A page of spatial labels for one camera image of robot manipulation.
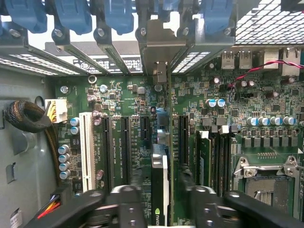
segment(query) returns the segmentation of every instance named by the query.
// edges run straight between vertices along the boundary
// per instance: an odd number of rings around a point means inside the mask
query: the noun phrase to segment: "motherboard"
[[[166,84],[152,76],[59,78],[56,97],[68,109],[59,124],[60,177],[76,196],[109,193],[140,169],[148,224],[165,214],[164,225],[193,225],[179,189],[186,165],[196,185],[219,196],[239,190],[304,219],[302,72],[285,78],[280,69],[262,70],[230,86],[246,71],[203,67],[168,74]]]

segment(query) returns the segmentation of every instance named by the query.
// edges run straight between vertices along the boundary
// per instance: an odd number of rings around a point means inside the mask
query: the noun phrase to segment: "black connector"
[[[150,130],[150,120],[148,116],[141,116],[141,139],[150,140],[151,139],[151,130]]]

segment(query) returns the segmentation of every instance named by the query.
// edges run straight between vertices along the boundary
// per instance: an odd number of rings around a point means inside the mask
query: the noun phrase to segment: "pcie slot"
[[[103,156],[104,167],[106,170],[106,180],[104,183],[107,192],[114,187],[114,158],[113,158],[113,142],[112,142],[112,122],[109,117],[101,118],[101,154]]]
[[[122,169],[123,184],[130,184],[132,160],[131,160],[131,144],[130,144],[130,118],[123,116],[120,118],[121,138],[122,138]]]
[[[150,140],[151,130],[150,130],[150,120],[148,116],[141,116],[140,118],[141,124],[141,139],[142,140]]]
[[[79,114],[83,192],[95,189],[93,120],[91,113]]]
[[[188,117],[179,116],[179,163],[189,164],[188,161]]]

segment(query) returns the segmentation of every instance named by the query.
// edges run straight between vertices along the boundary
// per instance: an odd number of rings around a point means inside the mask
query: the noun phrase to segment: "power connector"
[[[52,123],[67,121],[67,100],[66,99],[46,99],[45,105],[48,107],[47,116]]]

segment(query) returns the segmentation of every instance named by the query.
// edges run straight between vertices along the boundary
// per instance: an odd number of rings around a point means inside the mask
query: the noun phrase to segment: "blue plastic clip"
[[[200,13],[205,20],[205,33],[214,34],[223,31],[229,25],[233,0],[204,0],[200,4]]]
[[[132,0],[105,0],[104,16],[106,24],[118,35],[130,33],[134,29]]]
[[[41,0],[5,0],[6,9],[16,24],[31,33],[44,33],[48,18]]]
[[[86,0],[55,0],[61,24],[77,35],[92,31],[92,17]]]

